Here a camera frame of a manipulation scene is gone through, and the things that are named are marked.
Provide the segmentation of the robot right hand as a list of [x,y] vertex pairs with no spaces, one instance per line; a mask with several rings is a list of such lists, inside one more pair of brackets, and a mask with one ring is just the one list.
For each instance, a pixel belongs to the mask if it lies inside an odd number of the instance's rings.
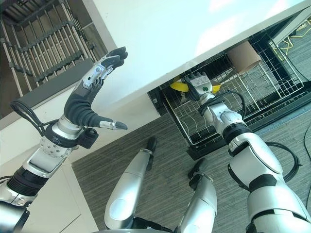
[[202,101],[215,98],[215,95],[212,94],[212,83],[205,72],[191,73],[181,80],[188,86],[188,92],[182,94],[185,100]]

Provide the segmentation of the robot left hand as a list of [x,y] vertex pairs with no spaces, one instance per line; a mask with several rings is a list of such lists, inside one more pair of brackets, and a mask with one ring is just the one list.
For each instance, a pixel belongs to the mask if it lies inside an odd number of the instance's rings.
[[126,47],[114,49],[94,63],[92,68],[83,75],[64,107],[64,117],[68,121],[81,127],[97,127],[111,130],[128,129],[126,124],[100,116],[91,108],[106,77],[116,68],[122,66],[127,56]]

